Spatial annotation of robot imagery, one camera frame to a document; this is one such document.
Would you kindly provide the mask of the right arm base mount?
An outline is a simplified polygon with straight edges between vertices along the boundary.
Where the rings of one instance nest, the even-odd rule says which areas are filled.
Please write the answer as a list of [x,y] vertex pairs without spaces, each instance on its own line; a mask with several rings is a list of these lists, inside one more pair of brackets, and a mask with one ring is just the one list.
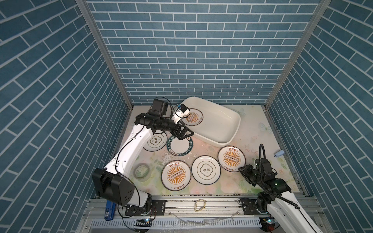
[[262,215],[262,213],[257,209],[256,201],[253,199],[241,198],[239,199],[239,204],[244,215]]

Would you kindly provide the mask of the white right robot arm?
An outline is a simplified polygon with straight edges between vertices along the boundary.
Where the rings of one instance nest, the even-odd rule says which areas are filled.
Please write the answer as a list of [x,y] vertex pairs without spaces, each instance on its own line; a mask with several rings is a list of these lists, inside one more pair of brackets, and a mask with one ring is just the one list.
[[322,232],[287,183],[276,177],[277,172],[267,159],[258,158],[255,166],[245,165],[239,168],[239,172],[249,184],[258,185],[262,189],[257,194],[257,211],[271,215],[286,233]]

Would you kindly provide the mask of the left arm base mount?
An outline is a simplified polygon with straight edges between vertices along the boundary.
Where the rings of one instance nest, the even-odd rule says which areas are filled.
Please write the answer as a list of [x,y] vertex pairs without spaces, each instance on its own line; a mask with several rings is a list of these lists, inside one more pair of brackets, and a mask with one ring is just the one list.
[[153,216],[163,216],[165,207],[166,200],[152,200],[151,202],[146,202],[143,207],[127,205],[124,214],[125,216],[146,216],[151,213]]

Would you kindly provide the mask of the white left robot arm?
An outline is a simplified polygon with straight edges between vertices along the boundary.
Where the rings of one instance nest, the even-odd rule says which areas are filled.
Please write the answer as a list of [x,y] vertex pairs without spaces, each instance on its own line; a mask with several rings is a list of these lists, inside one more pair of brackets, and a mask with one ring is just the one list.
[[190,115],[189,108],[180,104],[171,108],[171,115],[166,117],[167,108],[170,106],[165,98],[155,98],[148,112],[136,116],[134,127],[118,153],[103,169],[95,169],[92,174],[98,197],[121,206],[133,205],[149,211],[151,195],[137,189],[129,179],[131,169],[143,147],[157,131],[170,132],[180,140],[194,134],[181,123],[181,119]]

